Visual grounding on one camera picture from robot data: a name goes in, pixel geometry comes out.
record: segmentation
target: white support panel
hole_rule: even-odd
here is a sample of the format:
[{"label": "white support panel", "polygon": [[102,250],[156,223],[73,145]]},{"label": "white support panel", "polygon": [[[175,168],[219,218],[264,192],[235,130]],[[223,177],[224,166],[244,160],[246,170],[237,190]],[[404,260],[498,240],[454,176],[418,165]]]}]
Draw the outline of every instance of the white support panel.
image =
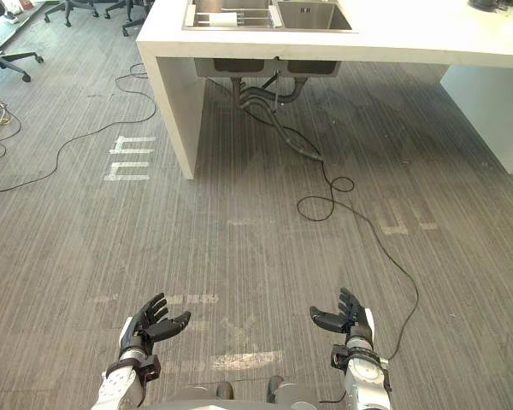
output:
[{"label": "white support panel", "polygon": [[450,66],[441,84],[513,173],[513,68]]},{"label": "white support panel", "polygon": [[193,179],[205,81],[196,75],[193,58],[159,57],[144,44],[138,46],[180,170],[185,178]]}]

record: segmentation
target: sink basin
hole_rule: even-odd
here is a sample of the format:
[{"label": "sink basin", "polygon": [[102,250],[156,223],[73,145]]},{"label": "sink basin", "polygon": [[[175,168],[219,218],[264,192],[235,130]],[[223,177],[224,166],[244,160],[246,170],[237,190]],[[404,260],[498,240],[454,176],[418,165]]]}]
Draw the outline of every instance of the sink basin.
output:
[{"label": "sink basin", "polygon": [[336,0],[188,0],[183,28],[353,32]]},{"label": "sink basin", "polygon": [[284,0],[277,2],[283,26],[304,30],[351,30],[335,2]]},{"label": "sink basin", "polygon": [[272,0],[192,0],[186,11],[185,28],[270,29],[280,24],[279,16],[271,10]]},{"label": "sink basin", "polygon": [[[188,0],[185,30],[353,32],[336,0]],[[333,77],[339,61],[194,58],[200,77]]]}]

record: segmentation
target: floor marking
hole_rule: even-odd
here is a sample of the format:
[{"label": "floor marking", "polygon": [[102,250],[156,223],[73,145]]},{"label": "floor marking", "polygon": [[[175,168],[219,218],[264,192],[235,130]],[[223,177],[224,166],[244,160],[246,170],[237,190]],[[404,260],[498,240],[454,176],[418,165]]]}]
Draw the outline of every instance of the floor marking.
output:
[{"label": "floor marking", "polygon": [[148,162],[112,162],[110,174],[104,177],[105,181],[145,181],[150,179],[148,175],[118,175],[120,168],[148,167]]},{"label": "floor marking", "polygon": [[279,364],[283,361],[282,350],[270,352],[225,354],[211,356],[203,360],[183,360],[181,363],[166,361],[162,363],[162,373],[194,373],[194,372],[238,372],[242,370],[262,368],[270,364]]},{"label": "floor marking", "polygon": [[218,295],[171,295],[165,296],[168,305],[180,305],[182,303],[217,303],[219,301]]},{"label": "floor marking", "polygon": [[115,140],[114,149],[110,149],[110,154],[149,154],[153,151],[153,149],[140,148],[140,149],[129,149],[123,148],[124,143],[146,143],[156,141],[156,137],[123,137],[122,135],[118,136],[118,139]]},{"label": "floor marking", "polygon": [[401,210],[398,208],[398,205],[395,201],[389,200],[390,209],[392,211],[393,216],[395,217],[395,220],[397,221],[397,225],[388,225],[388,222],[386,220],[386,216],[380,209],[380,204],[376,203],[374,205],[374,211],[376,212],[376,219],[378,222],[378,226],[380,227],[380,230],[384,233],[384,235],[393,235],[395,233],[402,234],[402,235],[408,235],[409,230],[407,229],[406,225],[403,222],[403,218],[401,216]]},{"label": "floor marking", "polygon": [[[230,321],[228,320],[227,317],[224,317],[221,319],[222,327],[224,327],[227,331],[232,332],[233,342],[234,343],[243,343],[244,345],[249,345],[249,343],[251,342],[251,337],[249,336],[249,334],[247,334],[247,329],[250,329],[256,322],[257,322],[257,320],[255,319],[255,317],[253,315],[251,315],[245,321],[245,325],[243,325],[241,327],[237,327],[233,323],[230,323]],[[259,350],[258,345],[256,343],[253,343],[251,346],[254,351]]]},{"label": "floor marking", "polygon": [[414,217],[418,221],[418,225],[424,231],[433,231],[433,230],[439,229],[439,227],[437,226],[437,223],[435,221],[433,221],[433,222],[432,221],[426,221],[426,222],[422,221],[423,217],[422,217],[422,212],[420,212],[420,209],[422,207],[425,207],[425,205],[420,204],[420,207],[417,207],[415,205],[414,200],[409,200],[409,204],[410,204],[410,209],[412,209],[412,213],[414,214]]},{"label": "floor marking", "polygon": [[100,295],[95,297],[90,297],[89,303],[106,303],[118,300],[118,294],[114,293],[112,296]]}]

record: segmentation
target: white counter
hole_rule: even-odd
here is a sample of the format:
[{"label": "white counter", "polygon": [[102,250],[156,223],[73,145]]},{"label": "white counter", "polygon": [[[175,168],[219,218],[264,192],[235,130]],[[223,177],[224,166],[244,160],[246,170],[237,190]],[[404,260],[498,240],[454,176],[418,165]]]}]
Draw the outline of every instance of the white counter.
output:
[{"label": "white counter", "polygon": [[513,8],[486,13],[465,0],[338,1],[354,32],[183,30],[187,0],[156,0],[137,44],[187,178],[194,176],[203,106],[193,57],[513,68]]},{"label": "white counter", "polygon": [[183,30],[186,0],[156,0],[137,38],[156,56],[435,62],[513,67],[513,8],[465,0],[339,0],[354,33]]}]

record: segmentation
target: gray carpet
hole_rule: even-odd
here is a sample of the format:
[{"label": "gray carpet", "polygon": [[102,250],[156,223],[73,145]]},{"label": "gray carpet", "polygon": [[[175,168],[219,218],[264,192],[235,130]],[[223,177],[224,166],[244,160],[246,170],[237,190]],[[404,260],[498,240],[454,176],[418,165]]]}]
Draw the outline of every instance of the gray carpet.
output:
[{"label": "gray carpet", "polygon": [[[0,98],[23,123],[5,142],[0,188],[46,174],[68,139],[151,112],[115,88],[140,61],[135,36],[121,35],[124,13],[76,9],[71,28],[61,15],[36,19],[8,47],[45,64],[19,62],[29,84],[0,71]],[[280,117],[319,146],[329,178],[356,181],[338,199],[376,223],[420,288],[391,364],[394,408],[513,409],[513,176],[440,87],[444,70],[346,63],[336,79],[312,79]],[[122,85],[151,92],[143,79]],[[415,300],[410,282],[348,211],[303,219],[297,200],[327,194],[318,165],[244,115],[233,129],[219,86],[209,82],[206,96],[194,181],[182,178],[158,113],[76,141],[52,177],[0,193],[0,410],[89,408],[124,319],[162,290],[193,323],[156,347],[163,375],[147,404],[223,379],[261,401],[275,373],[339,397],[341,373],[328,365],[339,337],[312,325],[308,306],[334,309],[340,286],[373,309],[377,350],[393,351]],[[118,136],[156,140],[125,144],[149,154],[111,155]],[[104,181],[118,161],[149,162],[123,171],[149,179]],[[324,215],[327,204],[305,209]]]}]

